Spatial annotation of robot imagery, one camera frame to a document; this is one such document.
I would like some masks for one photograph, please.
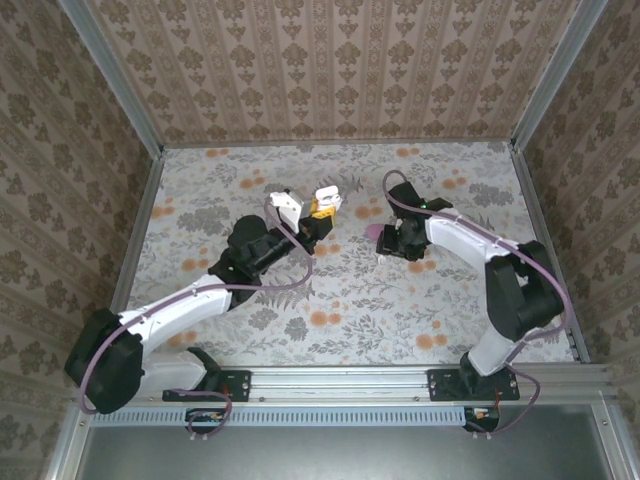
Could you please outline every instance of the white ventilation grille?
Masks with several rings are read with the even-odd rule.
[[[96,415],[92,427],[186,426],[184,407],[130,407]],[[195,421],[194,425],[204,425]],[[236,406],[227,423],[242,427],[364,427],[464,425],[463,407],[272,408]]]

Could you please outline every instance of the floral patterned floor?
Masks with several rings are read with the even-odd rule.
[[[223,316],[170,339],[166,351],[198,345],[224,365],[457,363],[488,325],[484,280],[430,246],[423,261],[385,257],[365,235],[391,220],[382,176],[399,168],[429,200],[518,241],[533,229],[505,143],[330,145],[169,150],[130,307],[157,300],[215,263],[242,215],[262,216],[269,192],[311,195],[336,184],[344,198],[331,235],[317,246],[312,280],[259,292]],[[263,283],[304,274],[294,253]],[[525,349],[519,361],[572,361],[565,335]]]

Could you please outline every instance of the yellow object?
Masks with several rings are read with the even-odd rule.
[[[326,218],[326,217],[331,217],[331,224],[335,225],[335,215],[336,215],[336,207],[329,207],[329,208],[325,208],[324,210],[320,211],[320,212],[315,212],[312,213],[311,216],[313,218],[317,218],[318,220],[322,219],[322,218]]]

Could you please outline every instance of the wire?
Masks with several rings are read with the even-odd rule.
[[[556,290],[556,292],[558,292],[558,295],[560,296],[560,299],[562,300],[562,306],[564,308],[564,315],[562,317],[562,321],[560,322],[560,325],[558,325],[557,327],[550,328],[548,330],[543,330],[541,332],[534,332],[532,334],[529,334],[529,335],[525,336],[523,338],[522,342],[520,343],[520,345],[518,345],[514,349],[514,351],[511,352],[509,357],[507,357],[507,359],[505,360],[507,368],[512,373],[514,373],[515,375],[521,376],[523,378],[526,378],[530,382],[533,382],[533,384],[536,387],[535,393],[531,397],[531,400],[529,400],[529,403],[527,404],[527,406],[522,410],[522,412],[520,412],[520,414],[516,417],[515,420],[513,420],[511,423],[509,423],[505,427],[499,428],[498,430],[495,430],[494,432],[491,432],[491,434],[486,432],[479,425],[476,425],[473,422],[467,422],[467,424],[470,425],[472,428],[475,428],[476,430],[480,430],[480,431],[483,431],[483,432],[487,433],[487,436],[506,432],[506,431],[510,430],[511,428],[513,428],[520,420],[522,420],[522,418],[524,418],[524,416],[527,413],[529,413],[529,411],[533,408],[533,405],[538,400],[538,397],[540,396],[540,390],[541,390],[541,385],[540,385],[540,382],[538,380],[536,380],[534,377],[532,377],[529,374],[526,374],[524,372],[516,370],[515,368],[513,368],[509,364],[509,362],[511,362],[516,357],[516,355],[518,355],[518,353],[520,353],[522,351],[522,349],[525,347],[525,345],[528,342],[531,342],[533,340],[538,340],[538,339],[541,339],[541,338],[544,338],[544,337],[550,337],[550,336],[559,334],[559,333],[563,332],[569,326],[570,319],[572,319],[575,316],[575,313],[573,311],[573,306],[571,304],[571,300],[569,299],[569,295],[567,294],[567,292],[565,292],[564,288],[562,288],[562,286],[555,279],[555,277],[553,276],[552,273],[548,272],[546,268],[544,268],[542,265],[540,265],[538,262],[536,262],[532,258],[527,257],[525,254],[520,252],[517,248],[515,248],[515,247],[509,245],[508,243],[504,242],[502,240],[502,238],[498,237],[497,235],[494,235],[493,233],[491,233],[491,232],[479,227],[478,225],[476,225],[473,222],[470,222],[469,220],[465,219],[464,217],[452,215],[452,214],[447,213],[447,212],[436,212],[436,211],[427,210],[427,209],[424,209],[424,208],[410,207],[409,205],[405,205],[404,203],[401,203],[398,200],[396,200],[395,198],[393,198],[391,196],[391,194],[389,193],[389,189],[387,188],[387,180],[393,174],[399,175],[400,177],[402,177],[402,179],[405,182],[408,181],[407,180],[407,176],[404,173],[402,173],[400,170],[389,170],[384,175],[384,177],[382,179],[382,190],[384,191],[384,195],[385,195],[385,197],[387,198],[387,200],[389,202],[391,202],[394,205],[397,205],[398,207],[400,207],[400,208],[402,208],[404,210],[407,210],[409,212],[420,213],[422,215],[427,214],[427,215],[431,215],[431,216],[433,216],[435,218],[443,218],[445,220],[454,221],[454,222],[458,223],[459,225],[462,225],[466,229],[468,229],[468,230],[480,235],[481,237],[484,237],[487,240],[493,242],[494,244],[498,245],[499,247],[504,248],[509,253],[512,253],[513,255],[518,257],[522,262],[528,264],[533,269],[538,271],[538,273],[540,273],[553,286],[553,288]]]
[[[198,436],[198,435],[201,435],[204,440],[206,440],[208,437],[214,436],[216,433],[218,433],[222,429],[224,424],[229,421],[229,418],[231,418],[231,412],[233,411],[233,403],[231,402],[231,398],[229,397],[229,395],[225,395],[224,393],[213,392],[213,391],[195,391],[194,392],[192,390],[182,390],[182,389],[175,389],[175,390],[171,390],[171,391],[174,392],[174,393],[177,393],[180,396],[217,397],[217,398],[221,398],[222,400],[224,400],[226,402],[224,415],[222,416],[222,419],[220,420],[220,423],[218,423],[218,425],[216,425],[214,427],[214,429],[211,430],[210,432],[207,432],[205,434],[198,434],[198,433],[193,431],[193,422],[196,420],[196,418],[200,418],[200,417],[204,417],[206,415],[210,415],[209,412],[195,412],[189,418],[189,423],[187,424],[187,430],[191,434],[191,440],[196,438],[196,436]]]
[[[494,235],[489,231],[486,231],[485,229],[479,227],[478,225],[465,219],[464,217],[452,215],[447,212],[436,212],[436,211],[427,210],[424,208],[410,207],[409,205],[405,205],[404,203],[399,202],[398,200],[396,200],[391,196],[391,194],[389,193],[389,189],[387,188],[387,180],[393,174],[398,174],[402,177],[402,179],[405,182],[407,181],[406,175],[402,173],[400,170],[389,170],[385,174],[384,178],[382,179],[382,189],[384,191],[385,197],[387,197],[387,200],[389,200],[391,203],[409,212],[420,213],[422,215],[427,214],[436,218],[444,218],[445,220],[451,220],[451,221],[457,222],[459,225],[462,225],[463,227],[467,228],[468,230],[471,230],[472,232],[480,235],[481,237],[484,237],[487,240],[490,240],[492,243],[495,243],[496,245],[507,250],[509,253],[512,253],[513,255],[518,257],[522,262],[528,264],[530,267],[532,267],[534,270],[540,273],[551,284],[551,286],[558,292],[558,295],[562,300],[562,306],[564,308],[564,316],[562,317],[562,321],[560,322],[560,325],[557,327],[550,328],[549,330],[543,330],[541,332],[535,332],[528,336],[525,336],[523,339],[524,342],[530,342],[532,340],[537,340],[540,338],[556,335],[564,331],[568,327],[569,319],[574,316],[573,306],[571,305],[571,300],[569,299],[569,295],[565,292],[564,288],[562,288],[560,283],[558,283],[558,281],[555,279],[553,274],[548,272],[546,268],[544,268],[534,259],[527,257],[525,254],[520,252],[517,248],[504,242],[502,238],[498,237],[497,235]],[[510,358],[507,359],[507,362],[513,360],[513,357],[515,357],[515,355],[517,355],[520,352],[520,350],[522,350],[522,348],[516,349],[514,353],[510,355]]]
[[[193,290],[189,290],[187,292],[184,292],[176,297],[171,297],[167,300],[165,300],[164,302],[159,303],[158,305],[156,305],[153,308],[150,308],[149,310],[145,311],[144,313],[141,313],[140,315],[138,315],[137,317],[129,320],[128,322],[124,323],[123,325],[121,325],[120,327],[118,327],[117,329],[115,329],[111,335],[109,335],[104,342],[102,342],[102,344],[100,345],[100,347],[98,347],[98,349],[96,350],[96,353],[93,355],[93,357],[91,357],[91,360],[89,361],[89,364],[87,365],[87,369],[84,372],[84,376],[82,377],[82,381],[80,382],[80,395],[78,397],[78,406],[80,407],[80,410],[82,410],[83,413],[87,414],[87,415],[95,415],[96,413],[98,413],[97,409],[92,409],[87,405],[87,399],[86,399],[86,395],[87,395],[87,387],[89,385],[89,380],[91,379],[91,376],[93,375],[93,372],[96,368],[96,365],[98,364],[98,362],[100,361],[100,359],[102,358],[102,355],[104,355],[104,352],[111,346],[111,344],[114,342],[114,340],[116,338],[118,338],[120,335],[122,335],[124,332],[126,332],[129,328],[131,328],[132,326],[148,320],[152,315],[164,310],[167,307],[170,307],[171,305],[175,304],[176,302],[179,302],[180,300],[183,300],[185,298],[189,298],[191,296],[197,295],[199,293],[204,293],[204,292],[209,292],[211,290],[220,290],[220,289],[224,289],[224,290],[229,290],[229,291],[233,291],[233,290],[251,290],[251,291],[257,291],[257,290],[263,290],[263,291],[281,291],[281,290],[289,290],[289,289],[293,289],[296,287],[299,287],[300,285],[304,284],[307,280],[309,280],[309,278],[311,278],[311,275],[313,273],[313,260],[311,258],[311,255],[309,255],[309,253],[307,252],[307,250],[302,246],[302,244],[296,240],[296,238],[285,228],[283,227],[280,222],[274,217],[274,215],[269,211],[269,199],[265,200],[264,202],[264,213],[265,216],[267,217],[267,219],[271,220],[272,222],[275,223],[276,227],[278,228],[278,230],[280,230],[280,232],[291,242],[293,243],[293,245],[296,248],[299,248],[300,250],[302,250],[302,252],[304,252],[305,254],[305,259],[307,261],[307,273],[300,279],[297,280],[293,283],[289,283],[286,285],[234,285],[234,284],[226,284],[226,283],[219,283],[216,285],[205,285],[203,287],[196,287]]]
[[[526,378],[531,383],[533,383],[535,385],[536,390],[535,392],[533,392],[533,395],[529,399],[529,403],[527,403],[524,409],[518,414],[518,416],[513,421],[511,421],[509,424],[505,425],[504,427],[500,427],[497,430],[494,430],[493,432],[487,432],[484,428],[482,428],[477,423],[470,422],[467,420],[467,425],[469,425],[471,428],[475,430],[478,430],[481,433],[485,433],[487,435],[487,438],[491,438],[493,435],[499,435],[501,433],[505,433],[511,430],[513,427],[515,427],[516,424],[531,411],[534,404],[538,401],[538,397],[540,397],[540,391],[542,390],[542,385],[540,385],[540,382],[535,377],[529,375],[528,373],[524,373],[520,370],[516,370],[511,365],[507,365],[507,368],[513,374],[518,375],[519,377],[522,377],[522,378]]]

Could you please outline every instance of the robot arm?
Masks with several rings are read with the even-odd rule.
[[[318,190],[310,201],[285,191],[271,194],[270,203],[282,227],[313,254],[316,243],[333,228],[342,200],[332,186]],[[144,307],[119,314],[103,309],[91,316],[65,363],[66,373],[78,386],[106,339],[131,324],[91,372],[86,395],[100,413],[119,409],[140,390],[212,389],[211,379],[219,367],[202,350],[191,348],[177,358],[151,353],[194,324],[246,302],[262,285],[260,276],[295,247],[280,229],[269,230],[256,215],[240,218],[227,243],[220,260],[189,286]]]
[[[461,376],[473,393],[480,377],[499,372],[517,354],[529,331],[548,325],[562,312],[562,301],[551,284],[535,269],[523,264],[497,242],[490,242],[460,225],[458,219],[461,215],[449,202],[441,198],[425,202],[410,182],[395,186],[389,194],[408,206],[447,213],[453,219],[408,212],[390,202],[398,222],[395,226],[385,225],[376,247],[379,254],[415,261],[423,258],[429,244],[434,244],[446,248],[484,273],[490,325],[480,341],[461,359]],[[539,242],[523,245],[501,240],[516,247],[547,271],[553,271],[546,250]]]

